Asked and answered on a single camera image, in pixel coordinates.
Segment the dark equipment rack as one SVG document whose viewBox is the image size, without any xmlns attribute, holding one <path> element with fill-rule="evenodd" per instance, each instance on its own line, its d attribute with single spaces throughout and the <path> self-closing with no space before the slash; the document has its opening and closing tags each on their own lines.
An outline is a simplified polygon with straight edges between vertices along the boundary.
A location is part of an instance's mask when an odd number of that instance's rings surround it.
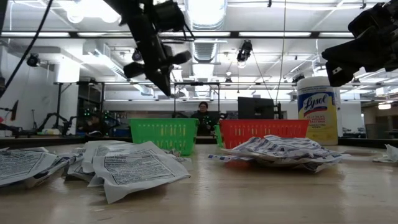
<svg viewBox="0 0 398 224">
<path fill-rule="evenodd" d="M 93 135 L 95 131 L 101 132 L 102 96 L 103 87 L 101 84 L 79 83 L 76 118 L 76 133 L 78 135 Z"/>
</svg>

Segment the green plastic mesh basket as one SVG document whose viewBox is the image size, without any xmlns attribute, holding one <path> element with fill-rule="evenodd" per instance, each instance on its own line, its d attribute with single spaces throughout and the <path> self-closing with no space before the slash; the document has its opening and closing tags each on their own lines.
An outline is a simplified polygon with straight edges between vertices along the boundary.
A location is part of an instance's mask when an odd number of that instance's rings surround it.
<svg viewBox="0 0 398 224">
<path fill-rule="evenodd" d="M 215 129 L 215 138 L 216 138 L 216 142 L 217 145 L 220 148 L 223 148 L 223 140 L 222 140 L 222 136 L 221 136 L 221 130 L 220 130 L 220 126 L 219 125 L 214 125 L 214 129 Z"/>
<path fill-rule="evenodd" d="M 195 118 L 132 118 L 129 120 L 133 143 L 152 141 L 165 150 L 189 156 L 195 147 L 199 120 Z"/>
</svg>

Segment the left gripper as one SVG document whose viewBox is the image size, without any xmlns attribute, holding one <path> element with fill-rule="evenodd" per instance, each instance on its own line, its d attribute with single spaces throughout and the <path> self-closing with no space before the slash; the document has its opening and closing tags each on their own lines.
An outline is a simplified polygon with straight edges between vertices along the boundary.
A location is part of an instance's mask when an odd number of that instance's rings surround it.
<svg viewBox="0 0 398 224">
<path fill-rule="evenodd" d="M 145 74 L 165 95 L 171 95 L 170 73 L 174 65 L 189 61 L 192 55 L 185 51 L 174 55 L 159 39 L 154 18 L 154 0 L 105 0 L 120 16 L 120 24 L 127 25 L 143 64 L 133 62 L 124 67 L 126 75 Z"/>
</svg>

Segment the black computer monitor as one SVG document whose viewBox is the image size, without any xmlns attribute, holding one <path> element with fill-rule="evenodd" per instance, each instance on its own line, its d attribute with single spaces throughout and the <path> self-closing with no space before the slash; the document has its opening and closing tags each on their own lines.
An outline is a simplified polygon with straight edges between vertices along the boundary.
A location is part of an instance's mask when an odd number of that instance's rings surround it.
<svg viewBox="0 0 398 224">
<path fill-rule="evenodd" d="M 238 97 L 238 119 L 274 119 L 274 101 Z"/>
</svg>

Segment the person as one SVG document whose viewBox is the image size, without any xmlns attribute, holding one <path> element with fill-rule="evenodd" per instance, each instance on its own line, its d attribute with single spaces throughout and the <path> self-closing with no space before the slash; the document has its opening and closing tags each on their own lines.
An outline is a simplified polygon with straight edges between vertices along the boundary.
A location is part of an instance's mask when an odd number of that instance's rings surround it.
<svg viewBox="0 0 398 224">
<path fill-rule="evenodd" d="M 198 136 L 213 136 L 215 134 L 215 125 L 220 120 L 220 114 L 217 111 L 209 111 L 208 103 L 202 101 L 198 105 L 196 113 L 191 115 L 191 118 L 195 118 L 199 121 L 197 135 Z"/>
</svg>

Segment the white packet at right edge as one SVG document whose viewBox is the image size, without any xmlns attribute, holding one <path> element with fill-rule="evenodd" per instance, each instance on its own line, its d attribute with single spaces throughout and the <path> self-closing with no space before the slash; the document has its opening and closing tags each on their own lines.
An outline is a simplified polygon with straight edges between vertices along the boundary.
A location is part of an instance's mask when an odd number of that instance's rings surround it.
<svg viewBox="0 0 398 224">
<path fill-rule="evenodd" d="M 398 147 L 386 144 L 386 159 L 389 162 L 398 162 Z"/>
</svg>

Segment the black red background device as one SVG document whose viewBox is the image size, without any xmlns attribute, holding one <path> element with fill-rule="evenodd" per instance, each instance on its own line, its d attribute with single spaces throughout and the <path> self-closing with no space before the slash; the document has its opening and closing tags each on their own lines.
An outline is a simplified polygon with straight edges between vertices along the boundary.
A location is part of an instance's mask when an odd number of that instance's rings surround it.
<svg viewBox="0 0 398 224">
<path fill-rule="evenodd" d="M 18 103 L 19 103 L 19 101 L 17 100 L 17 101 L 14 103 L 14 105 L 13 105 L 12 108 L 0 107 L 0 110 L 6 111 L 6 112 L 8 112 L 8 113 L 11 114 L 11 117 L 10 117 L 10 119 L 9 119 L 10 121 L 15 121 L 15 120 L 16 120 Z M 3 123 L 3 120 L 4 120 L 4 119 L 3 119 L 2 117 L 0 117 L 0 131 L 17 131 L 17 132 L 19 131 L 19 128 L 18 128 L 18 127 L 16 127 L 16 126 L 10 126 L 10 125 L 4 124 L 4 123 Z"/>
</svg>

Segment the red plastic mesh basket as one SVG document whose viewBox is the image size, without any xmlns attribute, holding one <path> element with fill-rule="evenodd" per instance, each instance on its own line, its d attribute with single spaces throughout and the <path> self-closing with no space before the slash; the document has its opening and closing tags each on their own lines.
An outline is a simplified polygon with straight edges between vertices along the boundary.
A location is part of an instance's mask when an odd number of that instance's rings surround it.
<svg viewBox="0 0 398 224">
<path fill-rule="evenodd" d="M 219 122 L 223 145 L 232 149 L 251 137 L 275 135 L 282 138 L 304 138 L 306 119 L 226 119 Z"/>
</svg>

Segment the Lysol wipes canister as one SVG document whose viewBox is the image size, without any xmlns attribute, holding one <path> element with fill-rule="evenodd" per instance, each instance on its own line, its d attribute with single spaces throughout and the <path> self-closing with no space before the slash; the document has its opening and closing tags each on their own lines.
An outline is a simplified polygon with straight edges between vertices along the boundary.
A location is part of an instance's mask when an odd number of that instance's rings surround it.
<svg viewBox="0 0 398 224">
<path fill-rule="evenodd" d="M 298 118 L 309 121 L 307 137 L 323 146 L 338 144 L 335 89 L 327 77 L 308 77 L 297 83 Z"/>
</svg>

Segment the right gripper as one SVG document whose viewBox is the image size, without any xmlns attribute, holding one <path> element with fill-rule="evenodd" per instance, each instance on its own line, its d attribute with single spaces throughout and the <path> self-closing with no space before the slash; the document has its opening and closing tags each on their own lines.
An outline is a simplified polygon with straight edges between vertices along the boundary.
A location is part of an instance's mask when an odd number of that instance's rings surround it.
<svg viewBox="0 0 398 224">
<path fill-rule="evenodd" d="M 375 24 L 349 24 L 354 43 L 344 43 L 325 49 L 326 71 L 332 87 L 340 87 L 353 79 L 360 68 L 375 72 L 398 69 L 398 24 L 378 27 Z"/>
</svg>

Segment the black overhead light bar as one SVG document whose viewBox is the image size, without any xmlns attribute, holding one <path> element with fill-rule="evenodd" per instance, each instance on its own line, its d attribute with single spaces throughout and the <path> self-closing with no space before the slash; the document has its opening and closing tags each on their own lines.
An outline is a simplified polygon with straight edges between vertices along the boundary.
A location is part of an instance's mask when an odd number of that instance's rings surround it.
<svg viewBox="0 0 398 224">
<path fill-rule="evenodd" d="M 239 32 L 239 31 L 194 31 L 189 32 L 163 32 L 159 34 L 162 39 L 353 39 L 350 32 Z M 40 39 L 131 39 L 130 32 L 77 32 L 77 31 L 44 31 L 38 35 Z"/>
</svg>

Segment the round silver air duct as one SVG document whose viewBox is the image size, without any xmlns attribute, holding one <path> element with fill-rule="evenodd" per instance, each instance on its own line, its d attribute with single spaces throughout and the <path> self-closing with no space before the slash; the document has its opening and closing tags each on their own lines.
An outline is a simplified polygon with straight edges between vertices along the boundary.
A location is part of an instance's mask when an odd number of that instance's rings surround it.
<svg viewBox="0 0 398 224">
<path fill-rule="evenodd" d="M 228 0 L 184 0 L 185 13 L 192 31 L 218 31 L 224 26 Z M 194 42 L 193 58 L 199 63 L 211 63 L 216 58 L 218 44 Z"/>
</svg>

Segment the black background rig frame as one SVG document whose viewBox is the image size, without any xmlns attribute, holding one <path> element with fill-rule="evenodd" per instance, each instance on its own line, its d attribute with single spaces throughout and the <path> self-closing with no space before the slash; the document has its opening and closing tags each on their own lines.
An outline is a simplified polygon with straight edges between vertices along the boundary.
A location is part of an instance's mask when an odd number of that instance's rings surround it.
<svg viewBox="0 0 398 224">
<path fill-rule="evenodd" d="M 215 113 L 215 116 L 217 118 L 220 118 L 221 116 L 221 107 L 220 107 L 220 83 L 219 82 L 175 82 L 173 83 L 174 86 L 174 90 L 172 92 L 172 98 L 174 99 L 174 112 L 172 113 L 172 117 L 173 118 L 177 118 L 178 116 L 182 116 L 184 118 L 187 118 L 184 114 L 177 112 L 177 98 L 179 97 L 179 92 L 180 92 L 180 86 L 182 88 L 185 88 L 185 86 L 194 86 L 194 87 L 198 87 L 198 86 L 207 86 L 209 88 L 209 95 L 210 95 L 210 101 L 214 101 L 213 99 L 213 94 L 216 93 L 218 95 L 218 100 L 217 100 L 217 104 L 218 104 L 218 112 Z"/>
</svg>

